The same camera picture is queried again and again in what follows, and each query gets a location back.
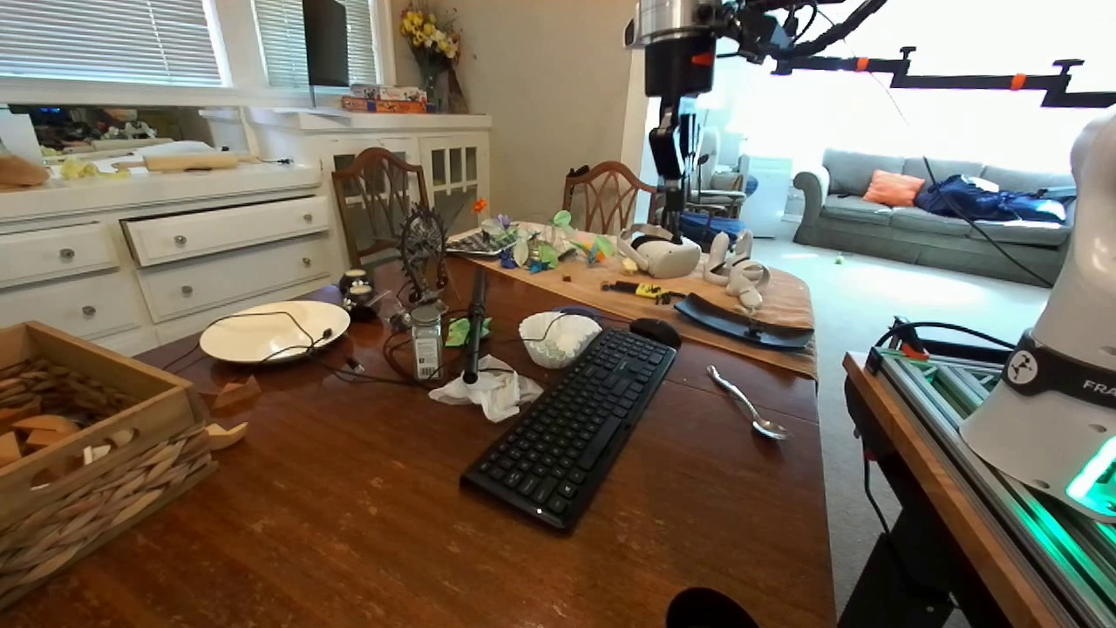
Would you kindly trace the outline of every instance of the wooden chair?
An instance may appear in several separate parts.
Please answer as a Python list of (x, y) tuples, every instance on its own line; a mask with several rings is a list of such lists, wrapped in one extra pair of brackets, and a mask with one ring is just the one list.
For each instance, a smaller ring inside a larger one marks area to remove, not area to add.
[(443, 285), (447, 229), (430, 210), (420, 165), (370, 146), (338, 165), (331, 181), (351, 270), (374, 278), (384, 264), (400, 270), (412, 296)]
[(648, 217), (664, 207), (664, 192), (621, 159), (601, 159), (565, 174), (560, 207), (578, 229), (616, 234), (633, 224), (638, 195), (648, 199)]

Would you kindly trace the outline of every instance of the red pillow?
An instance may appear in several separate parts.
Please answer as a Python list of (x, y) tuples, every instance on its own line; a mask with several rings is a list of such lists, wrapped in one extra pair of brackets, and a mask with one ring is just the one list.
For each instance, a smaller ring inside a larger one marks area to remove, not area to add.
[(871, 171), (871, 181), (866, 188), (866, 202), (879, 207), (914, 207), (914, 195), (920, 192), (923, 178), (901, 174), (901, 171)]

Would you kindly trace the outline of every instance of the napkin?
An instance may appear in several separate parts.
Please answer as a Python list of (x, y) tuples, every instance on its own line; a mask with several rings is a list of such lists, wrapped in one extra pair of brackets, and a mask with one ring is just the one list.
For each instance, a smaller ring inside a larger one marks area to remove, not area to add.
[(545, 393), (540, 384), (520, 377), (508, 362), (495, 356), (478, 360), (478, 379), (464, 384), (464, 374), (449, 384), (430, 391), (438, 403), (481, 403), (488, 421), (507, 421), (520, 416), (520, 403), (531, 403)]

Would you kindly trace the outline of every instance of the white plate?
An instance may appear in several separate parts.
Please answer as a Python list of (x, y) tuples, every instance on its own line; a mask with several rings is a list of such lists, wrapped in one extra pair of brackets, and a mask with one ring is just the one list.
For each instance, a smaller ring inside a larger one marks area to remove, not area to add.
[(219, 362), (287, 362), (338, 342), (345, 331), (349, 309), (323, 299), (281, 299), (219, 316), (198, 346)]

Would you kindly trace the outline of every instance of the flowers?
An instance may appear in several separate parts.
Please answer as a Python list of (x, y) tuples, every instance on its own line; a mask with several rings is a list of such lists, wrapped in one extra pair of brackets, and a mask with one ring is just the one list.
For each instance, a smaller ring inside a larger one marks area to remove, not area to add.
[(459, 39), (449, 24), (438, 21), (435, 12), (409, 3), (400, 15), (404, 39), (422, 64), (449, 67), (459, 52)]

